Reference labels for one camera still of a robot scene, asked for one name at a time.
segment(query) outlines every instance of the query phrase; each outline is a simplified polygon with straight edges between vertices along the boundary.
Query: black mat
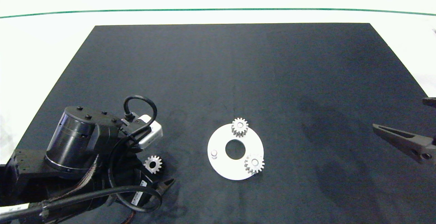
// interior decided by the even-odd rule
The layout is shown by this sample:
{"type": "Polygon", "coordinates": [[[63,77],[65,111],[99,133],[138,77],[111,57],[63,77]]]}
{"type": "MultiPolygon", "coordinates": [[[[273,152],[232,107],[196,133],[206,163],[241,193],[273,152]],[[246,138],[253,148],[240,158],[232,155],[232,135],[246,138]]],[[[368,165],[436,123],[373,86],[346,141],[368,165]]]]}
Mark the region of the black mat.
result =
{"type": "MultiPolygon", "coordinates": [[[[46,148],[63,109],[121,116],[130,94],[157,104],[177,179],[133,223],[434,223],[436,174],[375,136],[372,123],[431,135],[424,92],[369,24],[98,26],[32,121],[21,148],[46,148]],[[246,118],[265,170],[219,176],[215,129],[246,118]]],[[[140,102],[132,110],[150,113],[140,102]]],[[[121,205],[66,223],[120,223],[121,205]]]]}

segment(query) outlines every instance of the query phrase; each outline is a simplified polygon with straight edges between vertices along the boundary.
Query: gear teeth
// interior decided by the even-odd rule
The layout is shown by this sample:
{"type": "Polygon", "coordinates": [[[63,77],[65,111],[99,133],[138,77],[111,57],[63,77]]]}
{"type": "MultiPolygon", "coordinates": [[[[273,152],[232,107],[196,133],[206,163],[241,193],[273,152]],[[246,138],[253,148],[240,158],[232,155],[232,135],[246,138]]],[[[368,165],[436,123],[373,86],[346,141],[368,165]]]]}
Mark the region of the gear teeth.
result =
{"type": "Polygon", "coordinates": [[[265,161],[263,160],[263,157],[258,154],[250,154],[244,161],[244,167],[249,173],[257,174],[265,168],[265,161]],[[257,160],[257,165],[251,163],[254,159],[257,160]]]}
{"type": "Polygon", "coordinates": [[[242,117],[235,118],[232,122],[232,133],[236,137],[243,137],[248,131],[248,123],[242,117]]]}
{"type": "Polygon", "coordinates": [[[159,156],[153,155],[148,157],[143,165],[148,171],[150,171],[150,173],[156,174],[162,170],[164,163],[162,162],[162,159],[159,156]]]}

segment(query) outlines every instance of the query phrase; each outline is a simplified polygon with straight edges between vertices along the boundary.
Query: gear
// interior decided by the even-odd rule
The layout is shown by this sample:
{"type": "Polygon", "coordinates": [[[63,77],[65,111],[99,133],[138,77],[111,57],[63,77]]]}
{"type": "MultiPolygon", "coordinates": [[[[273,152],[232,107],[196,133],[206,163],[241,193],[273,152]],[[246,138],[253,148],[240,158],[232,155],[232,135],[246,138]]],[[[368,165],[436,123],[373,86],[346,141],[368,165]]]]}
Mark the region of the gear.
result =
{"type": "Polygon", "coordinates": [[[263,157],[259,154],[250,154],[247,156],[244,166],[248,172],[257,174],[259,171],[262,171],[265,162],[263,161],[263,157]]]}
{"type": "Polygon", "coordinates": [[[150,173],[156,174],[162,168],[162,159],[159,156],[148,157],[144,166],[150,173]]]}
{"type": "Polygon", "coordinates": [[[237,137],[246,135],[248,131],[248,123],[243,118],[235,118],[232,122],[232,132],[237,137]]]}

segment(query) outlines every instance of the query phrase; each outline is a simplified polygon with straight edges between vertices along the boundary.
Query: center hole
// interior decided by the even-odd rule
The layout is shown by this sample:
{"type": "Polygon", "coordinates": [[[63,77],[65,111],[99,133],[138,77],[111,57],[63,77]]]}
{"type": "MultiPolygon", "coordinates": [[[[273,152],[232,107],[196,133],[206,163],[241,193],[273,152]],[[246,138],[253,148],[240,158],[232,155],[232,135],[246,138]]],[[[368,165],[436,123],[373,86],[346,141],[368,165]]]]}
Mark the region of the center hole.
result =
{"type": "Polygon", "coordinates": [[[231,159],[238,160],[245,154],[245,146],[240,140],[231,140],[225,146],[225,152],[231,159]]]}

